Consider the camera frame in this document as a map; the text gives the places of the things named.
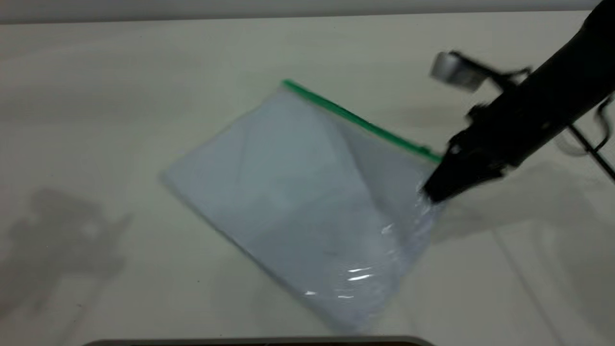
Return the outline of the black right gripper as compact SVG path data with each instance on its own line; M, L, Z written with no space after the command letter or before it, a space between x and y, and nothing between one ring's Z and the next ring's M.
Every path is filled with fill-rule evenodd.
M572 121L569 77L527 77L486 107L472 111L470 125L449 142L442 162L422 191L447 201L504 177Z

